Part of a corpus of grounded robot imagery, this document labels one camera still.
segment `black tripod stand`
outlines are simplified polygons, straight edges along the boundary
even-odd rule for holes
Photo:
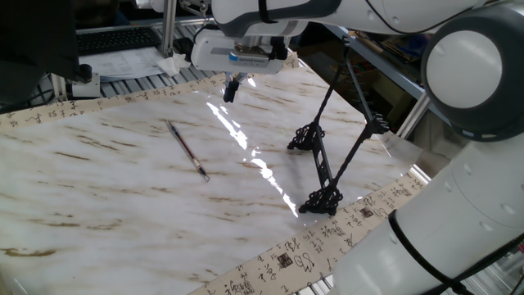
[[[350,64],[350,59],[348,57],[350,53],[350,44],[348,39],[344,39],[344,61],[341,62],[337,67],[337,72],[329,90],[326,93],[320,110],[314,118],[313,122],[308,125],[299,128],[296,131],[296,136],[287,146],[288,149],[298,148],[303,151],[313,151],[314,163],[317,166],[318,179],[320,180],[321,189],[312,192],[309,195],[309,200],[299,208],[300,213],[306,213],[307,211],[313,213],[328,213],[329,215],[334,216],[337,213],[338,202],[343,198],[341,192],[338,190],[337,185],[338,181],[346,171],[347,166],[350,164],[351,159],[355,153],[359,150],[360,144],[364,140],[371,138],[373,134],[384,134],[389,131],[387,123],[383,120],[382,115],[369,110],[368,103],[364,98],[362,89],[360,88],[359,81],[356,78],[353,68]],[[329,168],[328,157],[324,149],[322,138],[325,133],[320,127],[320,117],[326,105],[328,104],[328,99],[331,97],[331,94],[337,85],[338,78],[340,77],[344,68],[347,68],[348,74],[351,75],[355,88],[360,97],[360,103],[362,106],[362,111],[366,119],[366,126],[360,134],[359,138],[355,145],[351,148],[350,153],[347,155],[346,160],[339,169],[337,176],[332,177],[331,169]],[[318,159],[318,155],[321,154],[322,160]]]

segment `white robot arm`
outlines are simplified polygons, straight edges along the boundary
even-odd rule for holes
[[[524,233],[524,4],[485,0],[214,0],[217,30],[196,37],[201,70],[271,74],[307,21],[384,34],[435,31],[422,59],[431,101],[472,140],[397,225],[421,256],[455,278]],[[441,281],[384,222],[338,263],[339,295],[424,294]]]

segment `table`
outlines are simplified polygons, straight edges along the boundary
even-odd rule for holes
[[[29,294],[186,294],[326,218],[297,213],[318,176],[310,152],[286,146],[327,88],[310,69],[285,70],[248,79],[234,104],[219,86],[0,134],[1,271]],[[334,93],[321,125],[337,170],[364,118]],[[420,152],[394,134],[366,141],[341,207]]]

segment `marble pattern paper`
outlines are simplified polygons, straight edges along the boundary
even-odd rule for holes
[[[0,269],[29,294],[187,294],[326,216],[311,152],[288,151],[328,86],[308,69],[0,134]],[[205,167],[199,176],[164,119]],[[364,127],[338,95],[321,126],[336,173]],[[373,136],[339,183],[345,207],[420,150]]]
[[[331,274],[338,261],[373,232],[393,210],[401,208],[427,184],[415,169],[387,186],[340,209],[205,284],[190,295],[295,295]]]

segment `black ring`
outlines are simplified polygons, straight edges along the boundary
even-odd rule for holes
[[[442,274],[424,257],[422,257],[422,254],[420,254],[420,252],[417,251],[417,249],[415,249],[415,246],[408,240],[408,237],[406,237],[402,229],[400,229],[399,223],[396,220],[396,210],[393,210],[393,212],[387,217],[387,219],[390,221],[391,229],[393,229],[393,232],[399,239],[402,246],[404,246],[409,255],[411,255],[411,257],[416,262],[418,262],[418,264],[424,270],[426,270],[430,275],[434,276],[435,279],[440,280],[444,285],[450,287],[453,290],[453,292],[457,293],[458,295],[473,295],[473,293],[469,292],[466,289],[466,286],[461,284],[459,281],[451,279],[448,276]]]
[[[427,60],[431,51],[443,38],[458,31],[472,31],[487,37],[497,47],[502,59],[503,73],[499,86],[489,98],[475,107],[449,106],[433,93],[427,81]],[[431,102],[449,119],[461,136],[483,142],[511,138],[524,132],[524,100],[521,98],[524,93],[524,83],[521,82],[524,69],[522,52],[522,15],[507,7],[476,9],[454,18],[433,35],[422,58],[422,81]]]

